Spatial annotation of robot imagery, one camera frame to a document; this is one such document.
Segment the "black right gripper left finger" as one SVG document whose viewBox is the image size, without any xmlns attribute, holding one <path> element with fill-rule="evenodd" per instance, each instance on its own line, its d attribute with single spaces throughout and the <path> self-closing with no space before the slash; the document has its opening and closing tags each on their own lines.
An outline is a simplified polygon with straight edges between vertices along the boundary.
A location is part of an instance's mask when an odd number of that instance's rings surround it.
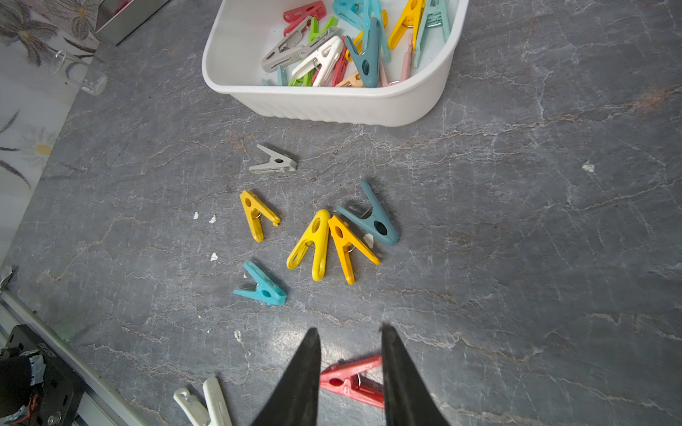
<svg viewBox="0 0 682 426">
<path fill-rule="evenodd" d="M 320 367 L 320 336 L 317 328 L 309 328 L 252 425 L 316 425 Z"/>
</svg>

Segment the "beige clothespin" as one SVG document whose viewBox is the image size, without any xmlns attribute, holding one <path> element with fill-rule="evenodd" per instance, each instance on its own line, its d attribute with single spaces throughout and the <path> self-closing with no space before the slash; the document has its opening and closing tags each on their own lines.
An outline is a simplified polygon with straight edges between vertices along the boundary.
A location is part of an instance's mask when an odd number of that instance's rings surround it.
<svg viewBox="0 0 682 426">
<path fill-rule="evenodd" d="M 336 84 L 337 87 L 339 88 L 345 88 L 345 87 L 354 87 L 354 88 L 363 88 L 364 87 L 364 82 L 362 81 L 362 78 L 360 76 L 359 72 L 354 72 L 341 82 Z"/>
</svg>

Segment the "lime green clothespin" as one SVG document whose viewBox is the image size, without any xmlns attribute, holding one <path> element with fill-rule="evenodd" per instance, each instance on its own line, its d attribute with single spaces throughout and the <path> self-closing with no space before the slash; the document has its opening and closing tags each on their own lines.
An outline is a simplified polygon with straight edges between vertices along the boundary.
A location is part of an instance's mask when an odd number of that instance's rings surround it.
<svg viewBox="0 0 682 426">
<path fill-rule="evenodd" d="M 315 79 L 316 75 L 317 75 L 317 70 L 314 69 L 314 70 L 306 73 L 301 78 L 298 78 L 298 79 L 292 78 L 291 81 L 289 81 L 289 86 L 311 87 L 314 83 L 314 79 Z"/>
<path fill-rule="evenodd" d="M 326 21 L 324 26 L 321 28 L 320 27 L 320 22 L 317 18 L 313 18 L 311 21 L 311 25 L 309 28 L 309 36 L 308 36 L 308 41 L 309 42 L 314 42 L 317 40 L 324 32 L 329 30 L 330 28 L 333 28 L 337 26 L 337 18 L 332 17 Z"/>
</svg>

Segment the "sage green clothespin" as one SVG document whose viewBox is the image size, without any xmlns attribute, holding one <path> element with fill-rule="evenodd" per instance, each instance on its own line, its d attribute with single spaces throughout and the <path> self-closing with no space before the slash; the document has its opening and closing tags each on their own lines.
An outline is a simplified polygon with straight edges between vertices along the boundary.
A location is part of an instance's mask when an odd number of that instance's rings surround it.
<svg viewBox="0 0 682 426">
<path fill-rule="evenodd" d="M 424 10 L 417 30 L 417 44 L 414 50 L 415 57 L 413 67 L 419 67 L 424 53 L 428 31 L 432 28 L 440 27 L 444 41 L 447 42 L 450 36 L 451 26 L 449 22 L 448 1 L 429 0 L 424 3 Z"/>
<path fill-rule="evenodd" d="M 282 66 L 277 67 L 277 69 L 275 71 L 275 75 L 276 75 L 276 81 L 275 82 L 268 80 L 266 78 L 262 78 L 261 83 L 265 86 L 275 86 L 275 85 L 288 86 L 289 85 L 289 78 L 288 78 L 288 74 L 286 71 L 286 67 L 282 67 Z"/>
</svg>

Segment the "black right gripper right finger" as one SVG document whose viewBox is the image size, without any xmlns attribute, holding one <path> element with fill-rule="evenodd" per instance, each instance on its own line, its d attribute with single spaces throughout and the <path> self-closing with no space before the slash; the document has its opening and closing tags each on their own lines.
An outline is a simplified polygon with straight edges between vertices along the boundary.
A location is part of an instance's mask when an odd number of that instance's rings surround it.
<svg viewBox="0 0 682 426">
<path fill-rule="evenodd" d="M 435 405 L 397 330 L 381 327 L 387 425 L 449 425 Z"/>
</svg>

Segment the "lime green clothespin bottom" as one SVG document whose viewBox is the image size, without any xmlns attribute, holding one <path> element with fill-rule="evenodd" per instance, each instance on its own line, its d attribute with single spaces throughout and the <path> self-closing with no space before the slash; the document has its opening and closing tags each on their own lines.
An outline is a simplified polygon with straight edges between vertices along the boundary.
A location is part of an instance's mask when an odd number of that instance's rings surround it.
<svg viewBox="0 0 682 426">
<path fill-rule="evenodd" d="M 292 78 L 291 81 L 289 81 L 289 86 L 311 87 L 314 83 L 314 79 L 315 79 L 316 75 L 317 75 L 317 70 L 314 69 L 314 70 L 306 73 L 301 78 L 298 78 L 298 79 Z"/>
</svg>

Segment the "pink clothespin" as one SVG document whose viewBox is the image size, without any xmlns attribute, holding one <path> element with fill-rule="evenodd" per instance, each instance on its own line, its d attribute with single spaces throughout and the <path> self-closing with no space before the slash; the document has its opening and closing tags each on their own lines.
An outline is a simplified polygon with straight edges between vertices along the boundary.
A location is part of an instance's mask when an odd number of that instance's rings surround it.
<svg viewBox="0 0 682 426">
<path fill-rule="evenodd" d="M 401 68 L 401 77 L 399 80 L 394 81 L 394 82 L 389 82 L 387 78 L 387 74 L 385 72 L 385 66 L 383 64 L 383 61 L 380 61 L 379 65 L 379 81 L 380 81 L 380 86 L 381 87 L 389 87 L 391 85 L 396 85 L 398 83 L 405 82 L 410 78 L 411 71 L 412 71 L 412 55 L 413 55 L 413 48 L 412 48 L 412 43 L 408 43 L 407 51 L 403 57 L 403 63 L 402 63 L 402 68 Z"/>
</svg>

